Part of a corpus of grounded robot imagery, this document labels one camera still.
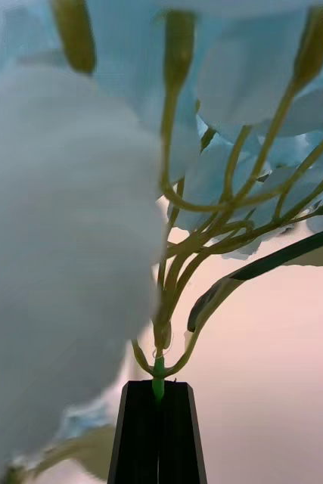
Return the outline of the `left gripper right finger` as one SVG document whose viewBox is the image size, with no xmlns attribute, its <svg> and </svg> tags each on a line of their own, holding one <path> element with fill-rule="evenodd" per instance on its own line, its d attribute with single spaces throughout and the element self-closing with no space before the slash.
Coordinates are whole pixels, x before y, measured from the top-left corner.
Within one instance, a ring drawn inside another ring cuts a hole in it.
<svg viewBox="0 0 323 484">
<path fill-rule="evenodd" d="M 194 391 L 166 381 L 161 402 L 159 482 L 206 483 Z"/>
</svg>

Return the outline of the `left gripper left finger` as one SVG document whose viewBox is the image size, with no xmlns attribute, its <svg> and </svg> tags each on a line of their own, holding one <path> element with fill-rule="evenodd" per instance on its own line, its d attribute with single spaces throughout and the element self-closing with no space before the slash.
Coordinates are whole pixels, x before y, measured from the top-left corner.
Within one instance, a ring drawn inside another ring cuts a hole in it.
<svg viewBox="0 0 323 484">
<path fill-rule="evenodd" d="M 129 381 L 121 394 L 109 483 L 157 482 L 156 417 L 152 381 Z"/>
</svg>

